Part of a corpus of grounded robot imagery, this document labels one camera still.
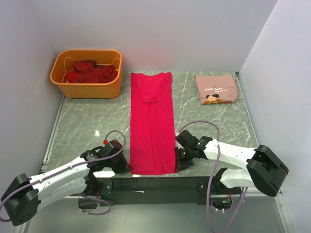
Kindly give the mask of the bright pink t-shirt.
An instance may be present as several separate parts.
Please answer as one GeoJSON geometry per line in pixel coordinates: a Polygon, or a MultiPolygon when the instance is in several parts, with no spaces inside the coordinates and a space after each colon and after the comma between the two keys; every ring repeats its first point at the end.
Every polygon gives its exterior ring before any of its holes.
{"type": "Polygon", "coordinates": [[[131,74],[130,166],[133,174],[175,172],[172,74],[131,74]]]}

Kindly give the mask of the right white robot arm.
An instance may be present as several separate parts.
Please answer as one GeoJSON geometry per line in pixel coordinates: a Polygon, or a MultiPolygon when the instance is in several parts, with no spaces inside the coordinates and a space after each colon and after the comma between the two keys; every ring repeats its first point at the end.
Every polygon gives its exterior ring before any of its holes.
{"type": "Polygon", "coordinates": [[[175,139],[180,145],[175,147],[178,170],[191,166],[194,158],[236,166],[235,169],[223,167],[212,175],[212,194],[248,187],[275,197],[289,173],[287,166],[265,145],[257,148],[239,147],[207,136],[198,139],[187,130],[183,130],[175,139]]]}

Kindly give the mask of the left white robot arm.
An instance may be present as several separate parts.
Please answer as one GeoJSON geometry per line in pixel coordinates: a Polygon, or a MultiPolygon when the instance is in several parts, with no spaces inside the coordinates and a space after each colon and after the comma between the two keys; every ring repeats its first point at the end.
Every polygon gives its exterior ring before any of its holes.
{"type": "Polygon", "coordinates": [[[0,207],[5,209],[14,226],[30,220],[40,209],[67,196],[88,196],[100,189],[95,173],[110,168],[115,174],[131,171],[123,155],[123,146],[111,140],[104,146],[86,150],[71,162],[39,175],[16,176],[1,197],[0,207]]]}

